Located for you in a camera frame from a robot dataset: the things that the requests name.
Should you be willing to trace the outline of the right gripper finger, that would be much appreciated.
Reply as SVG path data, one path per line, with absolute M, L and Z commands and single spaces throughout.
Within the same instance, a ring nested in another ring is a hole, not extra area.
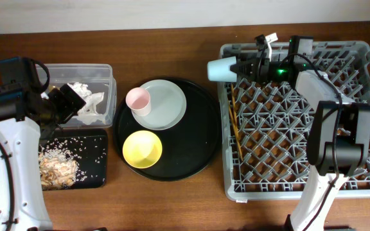
M 256 81 L 256 74 L 253 71 L 248 71 L 247 73 L 235 72 L 235 74 L 236 74 L 236 79 L 234 80 L 234 82 L 241 81 L 244 78 L 249 81 Z
M 237 61 L 230 66 L 230 70 L 234 73 L 253 73 L 255 70 L 256 60 L 250 59 L 245 61 Z

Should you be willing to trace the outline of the wooden chopstick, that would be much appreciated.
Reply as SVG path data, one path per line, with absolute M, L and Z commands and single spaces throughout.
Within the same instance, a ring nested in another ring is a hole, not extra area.
M 236 136 L 236 139 L 239 141 L 239 130 L 238 130 L 238 120 L 236 115 L 236 103 L 235 103 L 235 97 L 234 97 L 234 85 L 231 83 L 231 101 L 232 101 L 232 111 L 233 111 L 233 125 L 234 125 L 234 133 Z
M 230 117 L 230 120 L 231 120 L 231 124 L 232 124 L 232 127 L 233 127 L 235 139 L 236 139 L 238 156 L 239 156 L 239 159 L 242 161 L 243 160 L 243 155 L 242 155 L 242 149 L 241 149 L 241 146 L 240 146 L 240 141 L 239 141 L 239 136 L 238 136 L 239 135 L 238 128 L 237 128 L 237 125 L 234 121 L 233 111 L 232 111 L 230 105 L 228 105 L 228 111 L 229 111 L 229 117 Z

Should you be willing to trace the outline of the gold snack wrapper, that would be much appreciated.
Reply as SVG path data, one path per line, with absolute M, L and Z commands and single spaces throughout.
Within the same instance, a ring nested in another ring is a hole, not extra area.
M 57 88 L 58 88 L 57 86 L 50 85 L 50 86 L 48 87 L 48 91 L 50 92 L 50 91 L 52 91 L 53 89 L 57 89 Z

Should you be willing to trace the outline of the white tissue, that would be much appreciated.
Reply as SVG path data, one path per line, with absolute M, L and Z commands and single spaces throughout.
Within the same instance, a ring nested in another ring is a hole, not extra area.
M 86 125 L 97 121 L 100 114 L 96 107 L 103 101 L 105 93 L 93 93 L 88 89 L 88 84 L 80 82 L 67 84 L 85 101 L 85 105 L 77 112 L 77 119 Z

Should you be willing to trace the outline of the blue plastic cup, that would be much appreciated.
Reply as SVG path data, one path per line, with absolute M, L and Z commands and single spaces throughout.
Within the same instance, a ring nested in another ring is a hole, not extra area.
M 221 58 L 207 63 L 207 77 L 209 81 L 236 82 L 237 74 L 231 71 L 231 66 L 236 64 L 235 56 Z

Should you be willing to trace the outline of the grey round plate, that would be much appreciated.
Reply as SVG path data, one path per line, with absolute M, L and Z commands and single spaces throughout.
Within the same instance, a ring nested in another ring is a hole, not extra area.
M 150 130 L 166 130 L 175 126 L 186 112 L 186 97 L 182 89 L 168 80 L 151 80 L 141 88 L 150 93 L 151 111 L 139 116 L 132 112 L 134 119 Z

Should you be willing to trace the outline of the yellow bowl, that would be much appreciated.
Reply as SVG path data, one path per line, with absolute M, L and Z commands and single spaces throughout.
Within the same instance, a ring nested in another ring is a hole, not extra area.
M 163 145 L 153 132 L 140 130 L 130 134 L 123 143 L 123 158 L 131 167 L 145 169 L 155 165 L 162 156 Z

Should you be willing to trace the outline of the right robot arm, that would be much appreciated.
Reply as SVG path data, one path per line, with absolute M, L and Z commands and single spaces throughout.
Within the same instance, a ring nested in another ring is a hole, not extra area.
M 273 61 L 276 34 L 255 38 L 259 56 L 237 61 L 230 71 L 256 83 L 286 81 L 315 110 L 306 144 L 310 172 L 300 201 L 285 221 L 287 230 L 323 230 L 340 188 L 367 160 L 370 106 L 345 96 L 312 63 L 313 38 L 293 36 L 288 54 Z

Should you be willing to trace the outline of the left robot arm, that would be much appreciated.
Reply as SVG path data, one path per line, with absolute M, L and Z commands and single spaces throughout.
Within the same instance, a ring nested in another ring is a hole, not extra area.
M 0 61 L 0 230 L 52 230 L 44 203 L 38 150 L 83 108 L 68 85 L 49 90 L 40 82 L 41 62 L 13 57 Z

